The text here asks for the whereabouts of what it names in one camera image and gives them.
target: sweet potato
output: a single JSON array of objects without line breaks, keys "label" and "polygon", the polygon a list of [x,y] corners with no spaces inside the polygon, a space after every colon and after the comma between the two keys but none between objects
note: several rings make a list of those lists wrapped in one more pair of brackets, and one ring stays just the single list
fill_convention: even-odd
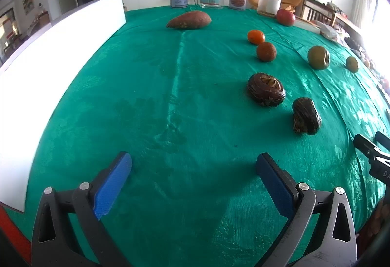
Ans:
[{"label": "sweet potato", "polygon": [[198,29],[207,26],[211,23],[211,18],[205,12],[200,10],[194,10],[192,12],[187,12],[178,17],[172,18],[168,24],[167,28],[177,28],[177,29]]}]

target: red cloth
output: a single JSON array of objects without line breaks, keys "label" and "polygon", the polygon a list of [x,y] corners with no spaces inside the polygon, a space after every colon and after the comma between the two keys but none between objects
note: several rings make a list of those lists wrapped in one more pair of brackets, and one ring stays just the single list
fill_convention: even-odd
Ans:
[{"label": "red cloth", "polygon": [[31,242],[11,221],[5,209],[0,206],[0,228],[23,259],[31,264]]}]

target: small round fruit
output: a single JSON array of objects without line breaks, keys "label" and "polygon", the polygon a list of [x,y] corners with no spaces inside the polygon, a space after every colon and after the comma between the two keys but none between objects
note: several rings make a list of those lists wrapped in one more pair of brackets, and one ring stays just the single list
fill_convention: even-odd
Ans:
[{"label": "small round fruit", "polygon": [[369,60],[364,60],[364,65],[367,67],[367,68],[369,68],[370,69],[370,61]]},{"label": "small round fruit", "polygon": [[359,70],[358,61],[354,56],[349,56],[345,61],[345,65],[347,66],[347,69],[352,73],[356,73]]},{"label": "small round fruit", "polygon": [[330,61],[329,51],[322,46],[314,46],[307,53],[307,59],[312,68],[317,70],[326,69]]},{"label": "small round fruit", "polygon": [[254,29],[248,33],[248,40],[250,43],[258,45],[266,41],[266,36],[263,32]]},{"label": "small round fruit", "polygon": [[295,15],[284,8],[276,13],[276,20],[284,26],[292,26],[295,23]]},{"label": "small round fruit", "polygon": [[270,42],[262,42],[256,49],[257,57],[264,62],[270,62],[276,58],[276,48]]}]

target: orange fruit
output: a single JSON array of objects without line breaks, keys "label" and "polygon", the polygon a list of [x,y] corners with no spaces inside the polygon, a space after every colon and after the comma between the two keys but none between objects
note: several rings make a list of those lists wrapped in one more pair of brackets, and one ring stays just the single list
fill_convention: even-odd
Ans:
[{"label": "orange fruit", "polygon": [[276,58],[276,48],[270,42],[262,42],[256,49],[257,57],[264,62],[270,62]]},{"label": "orange fruit", "polygon": [[266,36],[263,32],[254,29],[248,33],[248,40],[252,44],[261,44],[266,41]]}]

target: shiny dark vegetable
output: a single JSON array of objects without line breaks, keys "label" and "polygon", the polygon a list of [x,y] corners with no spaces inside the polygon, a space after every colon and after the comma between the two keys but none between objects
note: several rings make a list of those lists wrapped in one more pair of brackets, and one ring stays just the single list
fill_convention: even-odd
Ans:
[{"label": "shiny dark vegetable", "polygon": [[292,104],[294,131],[314,135],[321,126],[321,116],[310,98],[297,98]]},{"label": "shiny dark vegetable", "polygon": [[266,73],[252,75],[247,87],[253,99],[262,106],[277,106],[286,97],[286,91],[280,81]]}]

